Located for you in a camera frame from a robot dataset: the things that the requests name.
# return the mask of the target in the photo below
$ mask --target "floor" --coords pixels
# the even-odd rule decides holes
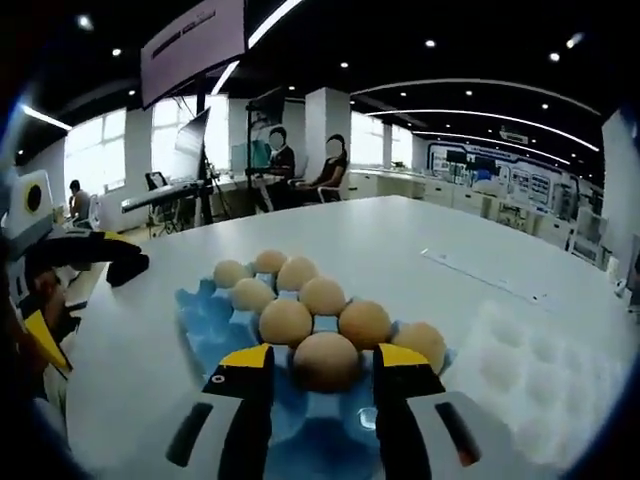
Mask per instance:
[[[153,227],[151,234],[160,232],[161,227]],[[133,230],[129,230],[122,234],[129,242],[136,245],[141,244],[149,240],[149,229],[147,227],[140,227]],[[91,266],[91,270],[82,272],[78,278],[76,278],[71,285],[67,288],[65,296],[67,298],[67,306],[76,310],[81,310],[86,306],[86,302],[91,296],[91,292],[98,283],[102,271],[107,266],[106,263],[95,263]]]

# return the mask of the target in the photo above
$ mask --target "office room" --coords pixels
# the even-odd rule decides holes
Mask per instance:
[[[56,10],[0,164],[33,468],[610,465],[637,390],[640,39],[527,8]]]

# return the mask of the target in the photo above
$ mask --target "seated person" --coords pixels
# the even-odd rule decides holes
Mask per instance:
[[[296,160],[293,149],[287,145],[287,131],[283,127],[275,127],[271,130],[269,133],[269,145],[271,146],[271,159],[269,167],[264,171],[265,173],[282,177],[277,182],[266,187],[267,194],[273,203],[274,198],[280,197],[288,189],[287,182],[295,175]],[[267,204],[258,190],[255,191],[255,202],[263,212],[268,211]]]
[[[69,212],[73,223],[82,222],[89,218],[89,205],[91,198],[87,192],[80,188],[80,182],[73,180],[69,185],[71,196],[69,197]]]
[[[293,187],[289,187],[286,194],[272,198],[275,210],[285,208],[301,207],[305,203],[319,203],[322,201],[319,187],[337,188],[342,183],[342,177],[347,171],[349,163],[347,157],[347,149],[342,135],[332,135],[327,140],[327,153],[329,158],[324,162],[324,167],[318,178],[311,183],[298,183]],[[324,200],[339,200],[338,192],[323,192]]]

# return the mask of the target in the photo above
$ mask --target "table surface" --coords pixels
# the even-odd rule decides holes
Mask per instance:
[[[481,305],[496,302],[535,328],[630,362],[637,335],[606,275],[553,245],[464,212],[403,197],[351,200],[231,220],[143,244],[149,270],[112,289],[105,272],[83,312],[67,391],[72,449],[115,465],[154,420],[198,383],[176,327],[174,292],[196,291],[224,259],[276,248],[312,259],[347,296],[393,319],[428,321],[456,348]],[[537,294],[543,308],[421,255],[444,254]]]

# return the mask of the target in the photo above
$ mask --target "display board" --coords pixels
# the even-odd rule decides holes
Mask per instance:
[[[143,107],[148,108],[199,73],[244,54],[246,44],[244,0],[204,0],[142,48]]]

